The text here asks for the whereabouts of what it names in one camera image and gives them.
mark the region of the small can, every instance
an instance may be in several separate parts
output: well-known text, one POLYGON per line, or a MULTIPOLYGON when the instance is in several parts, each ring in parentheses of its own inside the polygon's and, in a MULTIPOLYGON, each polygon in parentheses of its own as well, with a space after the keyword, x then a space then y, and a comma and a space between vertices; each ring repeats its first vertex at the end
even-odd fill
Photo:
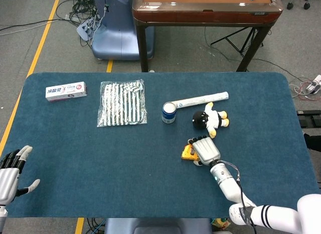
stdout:
POLYGON ((166 124, 171 124, 172 122, 175 121, 176 105, 172 102, 166 102, 163 105, 162 113, 163 113, 162 115, 163 122, 166 124))

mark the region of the toothpaste box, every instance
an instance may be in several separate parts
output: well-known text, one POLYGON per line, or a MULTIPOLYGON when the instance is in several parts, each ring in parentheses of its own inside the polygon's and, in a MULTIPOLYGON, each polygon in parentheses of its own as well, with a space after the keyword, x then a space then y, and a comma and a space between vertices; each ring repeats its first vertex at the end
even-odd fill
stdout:
POLYGON ((58 101, 67 98, 87 96, 85 82, 75 82, 64 85, 46 87, 46 99, 58 101))

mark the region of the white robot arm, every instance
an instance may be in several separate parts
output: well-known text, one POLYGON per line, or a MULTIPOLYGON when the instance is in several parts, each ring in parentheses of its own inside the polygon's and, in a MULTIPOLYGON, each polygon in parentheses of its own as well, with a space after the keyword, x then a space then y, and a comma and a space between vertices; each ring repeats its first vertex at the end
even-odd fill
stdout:
POLYGON ((29 187, 17 189, 19 176, 31 151, 32 147, 24 146, 21 150, 7 154, 0 162, 0 234, 8 215, 6 206, 16 196, 30 193, 39 185, 40 180, 37 179, 29 187))
POLYGON ((225 197, 235 202, 229 209, 231 220, 237 225, 259 225, 266 228, 294 234, 319 233, 319 213, 321 211, 321 195, 311 194, 302 197, 297 203, 297 210, 291 208, 262 205, 256 206, 241 190, 239 173, 237 180, 232 177, 225 166, 233 164, 220 160, 221 154, 211 138, 190 140, 200 161, 211 167, 211 174, 221 188, 225 197))

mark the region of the wheel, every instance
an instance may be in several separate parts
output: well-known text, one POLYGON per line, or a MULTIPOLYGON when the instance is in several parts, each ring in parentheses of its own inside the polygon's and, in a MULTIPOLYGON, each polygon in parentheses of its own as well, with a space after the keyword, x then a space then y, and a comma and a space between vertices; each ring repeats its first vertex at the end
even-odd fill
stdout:
POLYGON ((303 8, 304 8, 305 10, 309 9, 309 8, 310 8, 310 3, 305 3, 303 8))
POLYGON ((286 8, 287 8, 288 10, 292 9, 292 8, 293 8, 293 4, 292 4, 291 2, 289 2, 289 3, 287 4, 286 8))

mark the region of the gray chair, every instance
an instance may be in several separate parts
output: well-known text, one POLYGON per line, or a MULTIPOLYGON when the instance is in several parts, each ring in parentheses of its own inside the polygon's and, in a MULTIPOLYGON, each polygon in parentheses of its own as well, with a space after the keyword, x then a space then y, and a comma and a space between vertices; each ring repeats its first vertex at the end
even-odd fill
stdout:
POLYGON ((109 218, 105 234, 212 234, 208 218, 109 218))

